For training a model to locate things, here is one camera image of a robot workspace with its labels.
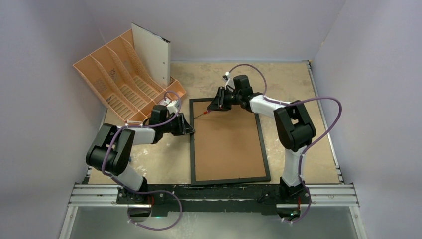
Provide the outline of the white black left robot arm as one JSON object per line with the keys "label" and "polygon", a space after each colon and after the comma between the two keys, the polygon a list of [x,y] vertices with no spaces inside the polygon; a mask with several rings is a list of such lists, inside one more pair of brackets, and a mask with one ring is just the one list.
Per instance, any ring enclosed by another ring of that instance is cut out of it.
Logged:
{"label": "white black left robot arm", "polygon": [[130,199],[141,204],[148,199],[148,186],[146,178],[129,165],[132,147],[156,144],[166,133],[184,136],[194,132],[178,107],[155,105],[139,126],[103,124],[87,152],[86,164],[127,188]]}

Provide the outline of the black sunflower photo frame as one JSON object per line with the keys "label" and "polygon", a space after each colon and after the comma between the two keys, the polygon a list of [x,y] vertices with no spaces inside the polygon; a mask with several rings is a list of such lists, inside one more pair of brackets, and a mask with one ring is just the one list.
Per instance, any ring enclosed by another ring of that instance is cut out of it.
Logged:
{"label": "black sunflower photo frame", "polygon": [[189,100],[191,185],[269,182],[271,174],[259,115],[240,106],[197,119],[211,98]]}

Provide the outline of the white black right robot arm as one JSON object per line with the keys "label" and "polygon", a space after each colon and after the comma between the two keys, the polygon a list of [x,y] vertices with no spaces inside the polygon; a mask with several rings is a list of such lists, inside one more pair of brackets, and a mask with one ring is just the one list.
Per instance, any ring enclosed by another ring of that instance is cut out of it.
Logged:
{"label": "white black right robot arm", "polygon": [[306,107],[298,101],[278,102],[254,92],[247,75],[227,77],[226,85],[219,87],[206,111],[229,111],[233,105],[274,119],[279,141],[285,148],[279,195],[284,202],[294,201],[305,189],[302,176],[305,152],[316,135],[316,128]]}

